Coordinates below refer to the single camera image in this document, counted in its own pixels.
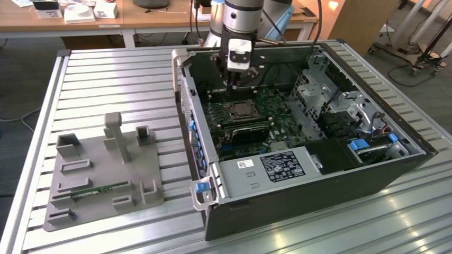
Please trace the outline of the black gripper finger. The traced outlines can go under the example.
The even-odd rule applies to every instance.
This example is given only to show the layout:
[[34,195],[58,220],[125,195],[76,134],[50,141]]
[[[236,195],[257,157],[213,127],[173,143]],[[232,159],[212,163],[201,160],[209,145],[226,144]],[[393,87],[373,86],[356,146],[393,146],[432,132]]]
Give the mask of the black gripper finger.
[[225,94],[229,96],[232,92],[232,85],[233,85],[233,74],[226,69],[226,65],[220,62],[218,63],[218,71],[220,71],[220,77],[222,79],[222,83],[225,85]]
[[253,82],[260,76],[258,69],[250,67],[245,72],[234,72],[232,76],[232,94],[252,90]]

